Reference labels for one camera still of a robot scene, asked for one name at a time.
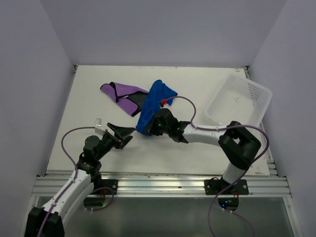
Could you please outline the blue towel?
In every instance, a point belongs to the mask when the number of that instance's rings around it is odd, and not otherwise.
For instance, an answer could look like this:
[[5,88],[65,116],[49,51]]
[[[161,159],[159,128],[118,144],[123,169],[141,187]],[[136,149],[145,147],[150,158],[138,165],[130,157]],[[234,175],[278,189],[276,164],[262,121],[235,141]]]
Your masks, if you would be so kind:
[[153,118],[154,113],[160,110],[159,103],[163,99],[177,96],[178,93],[169,88],[162,80],[156,80],[145,98],[138,122],[136,124],[136,131],[145,135],[150,135],[145,131],[145,127]]

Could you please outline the purple towel black trim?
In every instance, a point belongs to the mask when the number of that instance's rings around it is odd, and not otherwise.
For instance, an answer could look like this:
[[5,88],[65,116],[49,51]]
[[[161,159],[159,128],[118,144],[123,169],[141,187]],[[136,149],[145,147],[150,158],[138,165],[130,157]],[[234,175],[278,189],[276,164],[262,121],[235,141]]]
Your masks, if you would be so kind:
[[100,90],[132,117],[141,112],[148,95],[148,91],[144,89],[118,82],[105,83]]

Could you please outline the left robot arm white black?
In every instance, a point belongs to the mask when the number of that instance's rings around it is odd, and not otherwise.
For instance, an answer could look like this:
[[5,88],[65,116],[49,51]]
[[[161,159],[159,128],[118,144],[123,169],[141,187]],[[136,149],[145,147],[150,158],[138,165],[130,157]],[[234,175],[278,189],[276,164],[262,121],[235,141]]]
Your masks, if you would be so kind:
[[95,135],[84,141],[83,151],[70,178],[42,207],[33,207],[28,214],[24,236],[63,237],[71,216],[89,194],[103,190],[100,160],[111,150],[122,150],[132,139],[133,127],[120,127],[111,123],[108,129],[93,127]]

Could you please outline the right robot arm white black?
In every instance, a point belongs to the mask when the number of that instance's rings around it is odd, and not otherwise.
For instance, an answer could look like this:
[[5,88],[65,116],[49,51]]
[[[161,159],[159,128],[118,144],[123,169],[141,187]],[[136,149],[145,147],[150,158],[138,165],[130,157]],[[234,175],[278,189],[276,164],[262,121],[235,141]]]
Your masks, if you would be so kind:
[[169,109],[161,109],[153,115],[144,128],[150,135],[168,135],[178,143],[203,143],[219,146],[229,160],[220,179],[222,192],[231,194],[237,189],[237,181],[254,161],[261,142],[240,123],[232,121],[223,131],[213,126],[194,128],[189,121],[179,121]]

